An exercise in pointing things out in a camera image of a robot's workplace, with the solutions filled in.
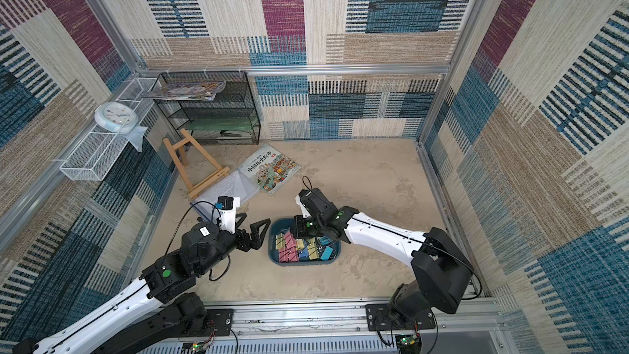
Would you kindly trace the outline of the pink binder clip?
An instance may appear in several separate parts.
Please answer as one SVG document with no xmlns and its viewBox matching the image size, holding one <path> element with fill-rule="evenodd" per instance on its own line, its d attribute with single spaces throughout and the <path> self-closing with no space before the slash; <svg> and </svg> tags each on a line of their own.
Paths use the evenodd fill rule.
<svg viewBox="0 0 629 354">
<path fill-rule="evenodd" d="M 290 231 L 287 231 L 284 234 L 285 248 L 288 250 L 296 249 L 296 239 L 293 237 L 293 234 Z"/>
<path fill-rule="evenodd" d="M 287 252 L 287 261 L 288 262 L 299 262 L 300 254 L 299 250 L 296 247 L 292 247 L 288 249 Z"/>
<path fill-rule="evenodd" d="M 278 251 L 278 261 L 280 263 L 291 262 L 293 252 L 290 249 L 280 249 Z"/>
</svg>

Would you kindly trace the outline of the yellow binder clip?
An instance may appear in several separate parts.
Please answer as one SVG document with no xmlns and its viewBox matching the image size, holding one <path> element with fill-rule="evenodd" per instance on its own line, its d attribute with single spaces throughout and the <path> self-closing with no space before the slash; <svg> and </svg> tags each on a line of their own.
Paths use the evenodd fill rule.
<svg viewBox="0 0 629 354">
<path fill-rule="evenodd" d="M 280 251 L 282 249 L 285 249 L 286 247 L 286 239 L 285 239 L 285 233 L 279 233 L 275 235 L 275 248 Z"/>
<path fill-rule="evenodd" d="M 318 252 L 317 239 L 306 239 L 305 244 L 309 254 Z"/>
<path fill-rule="evenodd" d="M 309 259 L 311 261 L 318 260 L 319 258 L 320 258 L 320 255 L 319 255 L 319 250 L 317 248 L 309 253 Z"/>
</svg>

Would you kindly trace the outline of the yellow binder clip top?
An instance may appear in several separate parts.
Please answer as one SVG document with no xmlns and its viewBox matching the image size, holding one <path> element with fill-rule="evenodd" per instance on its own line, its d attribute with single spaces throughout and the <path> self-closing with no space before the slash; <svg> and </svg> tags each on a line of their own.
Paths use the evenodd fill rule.
<svg viewBox="0 0 629 354">
<path fill-rule="evenodd" d="M 317 239 L 306 239 L 305 244 L 309 254 L 318 252 Z"/>
</svg>

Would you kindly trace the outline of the teal binder clip lone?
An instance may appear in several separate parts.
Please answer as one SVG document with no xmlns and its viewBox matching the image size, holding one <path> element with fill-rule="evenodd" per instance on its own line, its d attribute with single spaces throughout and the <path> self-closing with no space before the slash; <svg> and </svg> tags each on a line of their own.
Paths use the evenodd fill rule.
<svg viewBox="0 0 629 354">
<path fill-rule="evenodd" d="M 322 261 L 328 261 L 333 257 L 333 255 L 334 249 L 332 247 L 326 247 L 320 256 L 320 259 Z"/>
</svg>

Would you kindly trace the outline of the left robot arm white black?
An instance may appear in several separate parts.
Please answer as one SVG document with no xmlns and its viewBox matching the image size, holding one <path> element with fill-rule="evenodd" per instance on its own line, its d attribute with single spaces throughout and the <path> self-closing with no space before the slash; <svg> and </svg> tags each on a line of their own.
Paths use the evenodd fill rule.
<svg viewBox="0 0 629 354">
<path fill-rule="evenodd" d="M 56 334 L 19 342 L 13 352 L 133 353 L 178 333 L 200 333 L 207 312 L 191 289 L 233 250 L 259 249 L 270 227 L 265 219 L 242 229 L 246 217 L 236 214 L 234 230 L 198 222 L 182 236 L 180 248 L 158 258 L 112 299 Z"/>
</svg>

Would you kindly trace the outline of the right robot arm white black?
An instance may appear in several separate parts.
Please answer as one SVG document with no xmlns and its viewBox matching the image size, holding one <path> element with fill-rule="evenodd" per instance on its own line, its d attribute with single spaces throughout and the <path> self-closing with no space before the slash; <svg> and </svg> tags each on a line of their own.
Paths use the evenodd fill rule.
<svg viewBox="0 0 629 354">
<path fill-rule="evenodd" d="M 298 238 L 325 236 L 333 241 L 368 248 L 403 265 L 413 274 L 400 284 L 387 304 L 373 313 L 374 325 L 393 329 L 422 326 L 434 310 L 453 315 L 476 277 L 474 267 L 445 230 L 412 231 L 374 219 L 351 206 L 336 206 L 319 188 L 296 196 L 301 212 L 294 217 Z"/>
</svg>

